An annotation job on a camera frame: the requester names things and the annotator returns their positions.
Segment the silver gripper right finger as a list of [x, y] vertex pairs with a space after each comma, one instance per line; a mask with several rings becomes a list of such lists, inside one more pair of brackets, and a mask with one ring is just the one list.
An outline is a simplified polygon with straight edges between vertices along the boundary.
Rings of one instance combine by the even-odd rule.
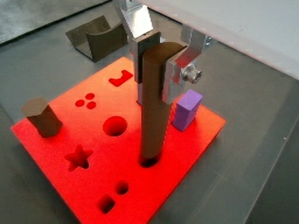
[[187, 46], [167, 60], [163, 79], [163, 102], [172, 104], [182, 95], [186, 83], [195, 84], [202, 78], [196, 63], [203, 52], [216, 40], [186, 24], [182, 26], [182, 41]]

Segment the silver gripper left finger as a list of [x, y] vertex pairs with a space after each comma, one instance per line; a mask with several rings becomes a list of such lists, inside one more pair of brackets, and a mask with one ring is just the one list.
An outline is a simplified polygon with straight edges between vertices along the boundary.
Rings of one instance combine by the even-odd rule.
[[128, 36], [130, 51], [135, 62], [135, 81], [143, 82], [143, 54], [160, 43], [162, 33], [155, 30], [150, 11], [136, 0], [114, 0], [116, 13]]

